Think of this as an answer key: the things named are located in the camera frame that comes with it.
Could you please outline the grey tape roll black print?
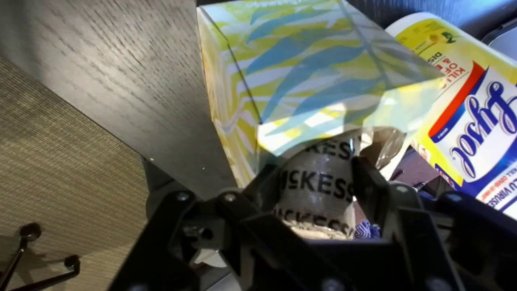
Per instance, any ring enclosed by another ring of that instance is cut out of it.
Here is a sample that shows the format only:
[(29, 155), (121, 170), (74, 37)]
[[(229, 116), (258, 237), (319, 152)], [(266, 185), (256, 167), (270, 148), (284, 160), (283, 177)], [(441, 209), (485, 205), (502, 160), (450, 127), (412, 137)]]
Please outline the grey tape roll black print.
[(281, 169), (273, 214), (307, 239), (352, 240), (356, 230), (351, 161), (358, 136), (321, 140)]

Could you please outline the grey plastic object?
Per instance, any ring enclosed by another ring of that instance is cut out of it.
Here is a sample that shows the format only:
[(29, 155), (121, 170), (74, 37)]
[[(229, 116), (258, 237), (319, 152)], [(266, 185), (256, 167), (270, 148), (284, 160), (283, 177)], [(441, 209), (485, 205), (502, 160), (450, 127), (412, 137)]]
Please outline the grey plastic object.
[(517, 61), (517, 18), (489, 32), (481, 41), (510, 59)]

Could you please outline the yellow disinfecting wipes canister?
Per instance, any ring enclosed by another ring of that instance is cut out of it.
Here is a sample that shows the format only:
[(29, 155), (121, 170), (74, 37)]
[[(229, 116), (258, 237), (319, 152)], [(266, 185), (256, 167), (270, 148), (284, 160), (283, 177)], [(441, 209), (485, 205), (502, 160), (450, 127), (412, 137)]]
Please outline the yellow disinfecting wipes canister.
[(431, 13), (386, 32), (445, 76), (416, 150), (455, 190), (517, 220), (517, 61)]

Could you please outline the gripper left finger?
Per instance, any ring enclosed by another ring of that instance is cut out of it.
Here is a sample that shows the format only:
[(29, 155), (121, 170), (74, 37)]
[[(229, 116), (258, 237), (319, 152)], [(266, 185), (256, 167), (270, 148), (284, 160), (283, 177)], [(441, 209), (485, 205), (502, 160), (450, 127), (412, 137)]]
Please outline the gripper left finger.
[(269, 164), (243, 190), (209, 200), (166, 194), (109, 291), (201, 291), (193, 265), (203, 250), (222, 257), (242, 291), (309, 291), (297, 254), (309, 245), (271, 213), (279, 180)]

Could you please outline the yellow blue patterned tissue box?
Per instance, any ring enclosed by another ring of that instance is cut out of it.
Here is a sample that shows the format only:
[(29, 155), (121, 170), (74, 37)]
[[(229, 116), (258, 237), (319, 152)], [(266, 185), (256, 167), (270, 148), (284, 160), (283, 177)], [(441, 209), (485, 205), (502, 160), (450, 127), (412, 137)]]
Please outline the yellow blue patterned tissue box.
[(209, 110), (236, 184), (364, 127), (411, 135), (444, 75), (346, 0), (197, 4)]

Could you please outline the black chair base with casters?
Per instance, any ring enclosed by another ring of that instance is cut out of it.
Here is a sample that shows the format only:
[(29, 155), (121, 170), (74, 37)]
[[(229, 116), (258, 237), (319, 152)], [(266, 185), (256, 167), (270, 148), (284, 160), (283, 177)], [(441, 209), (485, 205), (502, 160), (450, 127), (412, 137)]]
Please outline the black chair base with casters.
[[(20, 263), (22, 256), (29, 249), (29, 243), (33, 243), (34, 241), (38, 240), (41, 237), (41, 234), (41, 226), (36, 222), (26, 224), (19, 229), (20, 240), (18, 248), (11, 256), (11, 259), (8, 261), (6, 267), (3, 269), (3, 271), (0, 272), (0, 291), (8, 291), (7, 287), (11, 282), (11, 278), (15, 272), (15, 269)], [(69, 270), (67, 273), (21, 286), (17, 289), (12, 289), (11, 291), (42, 291), (49, 287), (75, 278), (80, 274), (81, 262), (78, 255), (71, 255), (66, 257), (63, 260), (63, 265)]]

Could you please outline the blue white striped cloth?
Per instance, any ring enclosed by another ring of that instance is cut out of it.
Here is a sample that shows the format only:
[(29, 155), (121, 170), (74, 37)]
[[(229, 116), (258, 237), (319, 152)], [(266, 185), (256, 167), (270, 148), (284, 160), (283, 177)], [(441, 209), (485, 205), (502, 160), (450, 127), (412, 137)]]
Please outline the blue white striped cloth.
[(380, 239), (380, 227), (363, 220), (355, 227), (354, 239)]

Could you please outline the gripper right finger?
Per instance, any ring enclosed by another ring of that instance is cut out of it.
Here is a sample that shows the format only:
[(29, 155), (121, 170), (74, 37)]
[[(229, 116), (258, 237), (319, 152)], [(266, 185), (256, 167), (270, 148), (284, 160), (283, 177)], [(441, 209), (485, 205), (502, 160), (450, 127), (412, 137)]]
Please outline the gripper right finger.
[(360, 291), (517, 291), (517, 220), (467, 194), (426, 200), (389, 183), (364, 157), (351, 161), (354, 194), (380, 239), (351, 244), (376, 279)]

